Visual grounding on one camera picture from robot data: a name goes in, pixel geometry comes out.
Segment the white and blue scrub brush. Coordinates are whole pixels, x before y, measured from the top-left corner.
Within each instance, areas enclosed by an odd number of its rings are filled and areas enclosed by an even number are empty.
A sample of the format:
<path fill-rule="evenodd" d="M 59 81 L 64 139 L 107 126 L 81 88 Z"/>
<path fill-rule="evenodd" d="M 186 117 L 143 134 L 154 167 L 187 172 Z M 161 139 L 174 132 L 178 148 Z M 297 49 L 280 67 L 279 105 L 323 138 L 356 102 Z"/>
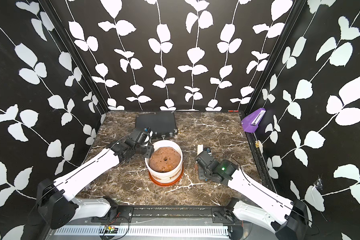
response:
<path fill-rule="evenodd" d="M 203 145 L 198 145 L 197 146 L 197 155 L 199 155 L 200 153 L 202 153 L 204 150 L 204 146 Z"/>

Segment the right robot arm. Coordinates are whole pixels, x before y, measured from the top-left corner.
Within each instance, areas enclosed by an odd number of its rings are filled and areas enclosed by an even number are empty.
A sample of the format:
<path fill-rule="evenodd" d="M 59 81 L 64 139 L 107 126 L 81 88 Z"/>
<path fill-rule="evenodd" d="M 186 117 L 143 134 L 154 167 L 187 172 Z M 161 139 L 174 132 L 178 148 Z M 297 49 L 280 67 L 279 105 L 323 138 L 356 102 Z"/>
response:
<path fill-rule="evenodd" d="M 290 200 L 253 180 L 236 164 L 214 159 L 208 152 L 200 152 L 196 163 L 206 179 L 233 189 L 255 203 L 232 200 L 226 207 L 234 220 L 246 221 L 262 227 L 279 240 L 303 240 L 309 227 L 307 205 Z"/>

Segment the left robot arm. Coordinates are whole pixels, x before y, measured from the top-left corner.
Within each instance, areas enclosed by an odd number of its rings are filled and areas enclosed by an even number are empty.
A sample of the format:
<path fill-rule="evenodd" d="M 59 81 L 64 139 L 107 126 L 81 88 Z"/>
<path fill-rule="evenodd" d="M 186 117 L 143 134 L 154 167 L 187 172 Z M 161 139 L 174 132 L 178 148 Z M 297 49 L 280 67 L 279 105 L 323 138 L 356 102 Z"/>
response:
<path fill-rule="evenodd" d="M 52 230 L 85 218 L 111 222 L 118 215 L 118 205 L 109 197 L 79 199 L 76 195 L 92 181 L 121 163 L 128 163 L 134 155 L 150 158 L 154 152 L 150 128 L 134 129 L 114 141 L 95 157 L 53 181 L 45 179 L 38 184 L 36 208 Z"/>

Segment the white ceramic pot with mud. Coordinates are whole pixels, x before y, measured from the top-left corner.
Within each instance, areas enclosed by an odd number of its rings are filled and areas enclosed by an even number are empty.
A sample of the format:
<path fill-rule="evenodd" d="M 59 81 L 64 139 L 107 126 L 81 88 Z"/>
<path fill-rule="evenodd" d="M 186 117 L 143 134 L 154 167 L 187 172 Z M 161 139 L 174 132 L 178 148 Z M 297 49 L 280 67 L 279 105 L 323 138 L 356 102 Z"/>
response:
<path fill-rule="evenodd" d="M 183 153 L 180 146 L 169 140 L 161 140 L 153 143 L 152 156 L 145 158 L 146 166 L 151 175 L 164 183 L 169 182 L 183 167 Z"/>

